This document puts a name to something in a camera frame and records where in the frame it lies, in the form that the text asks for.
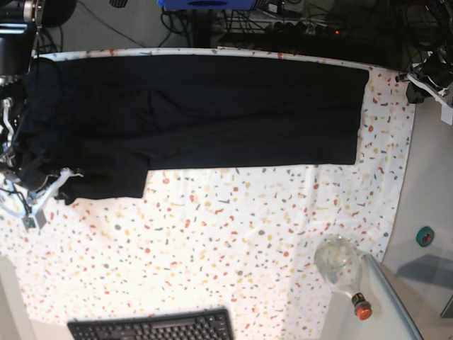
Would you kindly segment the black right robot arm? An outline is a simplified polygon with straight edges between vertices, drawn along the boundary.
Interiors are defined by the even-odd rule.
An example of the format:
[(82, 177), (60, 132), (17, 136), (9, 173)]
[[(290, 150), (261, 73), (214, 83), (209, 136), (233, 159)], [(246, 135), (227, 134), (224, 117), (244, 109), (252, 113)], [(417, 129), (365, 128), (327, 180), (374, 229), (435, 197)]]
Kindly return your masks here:
[(1, 2), (1, 191), (18, 197), (16, 217), (36, 227), (50, 198), (73, 203), (88, 171), (90, 137), (71, 68), (43, 54), (42, 34), (65, 24), (77, 1)]

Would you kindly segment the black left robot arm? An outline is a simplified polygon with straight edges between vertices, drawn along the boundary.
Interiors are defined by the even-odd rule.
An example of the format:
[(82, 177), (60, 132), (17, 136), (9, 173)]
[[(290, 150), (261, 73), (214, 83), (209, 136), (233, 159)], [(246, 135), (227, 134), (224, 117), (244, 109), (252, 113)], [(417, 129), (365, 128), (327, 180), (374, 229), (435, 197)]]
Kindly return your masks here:
[(408, 102), (423, 103), (431, 97), (451, 108), (447, 94), (452, 85), (452, 2), (390, 1), (389, 7), (403, 41), (420, 56), (419, 63), (396, 78), (408, 83)]

